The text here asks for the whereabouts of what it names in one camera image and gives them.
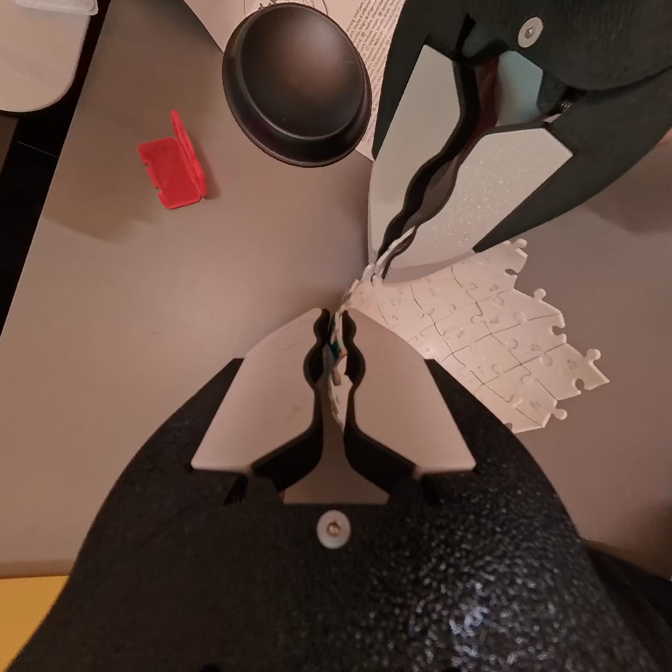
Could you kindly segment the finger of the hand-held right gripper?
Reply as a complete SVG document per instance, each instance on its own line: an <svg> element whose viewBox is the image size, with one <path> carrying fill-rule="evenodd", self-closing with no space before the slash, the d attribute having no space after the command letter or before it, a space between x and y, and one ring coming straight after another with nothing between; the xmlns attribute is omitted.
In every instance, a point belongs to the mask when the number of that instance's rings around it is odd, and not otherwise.
<svg viewBox="0 0 672 672"><path fill-rule="evenodd" d="M423 46L372 167L370 263L407 231L400 263L438 263L475 244L449 195L479 114L475 70Z"/></svg>
<svg viewBox="0 0 672 672"><path fill-rule="evenodd" d="M385 252L382 271L461 262L573 152L546 125L493 130L430 180L421 206Z"/></svg>

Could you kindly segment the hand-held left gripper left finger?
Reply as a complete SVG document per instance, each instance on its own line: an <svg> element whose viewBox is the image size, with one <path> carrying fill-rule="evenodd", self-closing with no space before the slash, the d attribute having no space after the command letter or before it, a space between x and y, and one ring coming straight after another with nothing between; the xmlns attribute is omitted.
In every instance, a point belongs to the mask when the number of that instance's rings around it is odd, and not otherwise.
<svg viewBox="0 0 672 672"><path fill-rule="evenodd" d="M317 466L317 384L329 325L329 311L314 308L248 351L191 460L194 470L267 478L282 492Z"/></svg>

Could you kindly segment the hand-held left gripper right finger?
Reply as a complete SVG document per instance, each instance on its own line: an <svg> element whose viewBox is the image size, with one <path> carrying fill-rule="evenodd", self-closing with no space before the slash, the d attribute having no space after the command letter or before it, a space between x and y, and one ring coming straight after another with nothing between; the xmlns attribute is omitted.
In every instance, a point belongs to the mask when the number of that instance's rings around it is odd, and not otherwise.
<svg viewBox="0 0 672 672"><path fill-rule="evenodd" d="M349 465L391 495L425 476L470 473L476 461L426 361L357 309L341 317L351 381L343 433Z"/></svg>

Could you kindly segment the partly built white puzzle ball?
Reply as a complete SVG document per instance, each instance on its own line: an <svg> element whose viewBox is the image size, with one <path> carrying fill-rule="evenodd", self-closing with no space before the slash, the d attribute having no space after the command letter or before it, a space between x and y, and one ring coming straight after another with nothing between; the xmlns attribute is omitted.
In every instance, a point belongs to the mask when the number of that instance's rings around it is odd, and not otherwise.
<svg viewBox="0 0 672 672"><path fill-rule="evenodd" d="M556 329L565 327L558 308L516 289L527 259L526 241L506 241L422 278L385 282L375 275L352 283L332 320L335 364L329 376L332 415L341 429L351 382L341 317L357 309L434 360L514 432L564 419L559 402L609 380L595 362L597 349L582 354Z"/></svg>

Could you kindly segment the curved white puzzle piece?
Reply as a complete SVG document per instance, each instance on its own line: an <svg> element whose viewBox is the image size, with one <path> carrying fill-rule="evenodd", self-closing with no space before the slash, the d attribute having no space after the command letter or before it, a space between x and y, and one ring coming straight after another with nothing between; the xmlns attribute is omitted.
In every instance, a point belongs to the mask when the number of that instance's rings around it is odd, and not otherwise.
<svg viewBox="0 0 672 672"><path fill-rule="evenodd" d="M394 258L403 254L412 244L416 234L416 227L407 230L399 238L392 241L390 246L382 253L379 258L369 264L363 273L362 281L371 281L375 275L379 275L380 279L384 279L387 274L390 264Z"/></svg>

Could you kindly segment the folded puzzle instruction leaflet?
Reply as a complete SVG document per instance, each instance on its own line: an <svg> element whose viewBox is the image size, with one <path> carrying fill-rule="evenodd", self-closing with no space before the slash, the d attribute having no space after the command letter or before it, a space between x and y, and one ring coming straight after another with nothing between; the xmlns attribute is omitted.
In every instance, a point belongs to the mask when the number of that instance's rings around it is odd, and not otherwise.
<svg viewBox="0 0 672 672"><path fill-rule="evenodd" d="M186 1L221 50L249 15L282 1ZM372 159L384 70L403 1L295 1L329 16L348 35L364 62L372 89L372 112L357 151Z"/></svg>

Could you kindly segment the black round puzzle stand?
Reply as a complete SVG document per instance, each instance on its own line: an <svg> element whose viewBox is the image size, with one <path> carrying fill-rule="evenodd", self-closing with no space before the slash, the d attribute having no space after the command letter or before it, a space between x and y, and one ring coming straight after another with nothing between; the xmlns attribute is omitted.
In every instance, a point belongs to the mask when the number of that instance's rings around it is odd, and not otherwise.
<svg viewBox="0 0 672 672"><path fill-rule="evenodd" d="M223 90L247 138L266 155L298 167L344 159L365 135L372 87L344 30L302 3L248 15L226 44Z"/></svg>

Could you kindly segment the red plastic case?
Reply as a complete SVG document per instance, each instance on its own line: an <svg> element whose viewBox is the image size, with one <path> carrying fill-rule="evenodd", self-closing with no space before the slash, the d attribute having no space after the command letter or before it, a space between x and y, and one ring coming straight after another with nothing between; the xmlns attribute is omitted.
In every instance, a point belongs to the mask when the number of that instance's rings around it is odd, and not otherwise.
<svg viewBox="0 0 672 672"><path fill-rule="evenodd" d="M143 142L138 154L162 205L174 210L208 194L206 175L178 111L171 111L173 135Z"/></svg>

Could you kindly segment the clear plastic case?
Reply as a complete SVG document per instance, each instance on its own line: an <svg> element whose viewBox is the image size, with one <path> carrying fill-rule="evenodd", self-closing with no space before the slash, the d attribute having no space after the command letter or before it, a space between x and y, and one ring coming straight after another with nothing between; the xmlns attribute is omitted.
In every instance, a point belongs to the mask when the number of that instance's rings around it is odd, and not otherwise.
<svg viewBox="0 0 672 672"><path fill-rule="evenodd" d="M93 1L15 1L19 6L43 12L71 13L76 15L96 15L98 2Z"/></svg>

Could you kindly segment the white cardboard tray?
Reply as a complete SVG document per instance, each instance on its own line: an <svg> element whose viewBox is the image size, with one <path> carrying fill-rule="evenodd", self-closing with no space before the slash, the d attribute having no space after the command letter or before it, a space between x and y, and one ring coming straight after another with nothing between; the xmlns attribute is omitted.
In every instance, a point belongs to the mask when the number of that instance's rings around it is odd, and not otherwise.
<svg viewBox="0 0 672 672"><path fill-rule="evenodd" d="M50 107L71 87L95 15L43 12L1 2L1 111Z"/></svg>

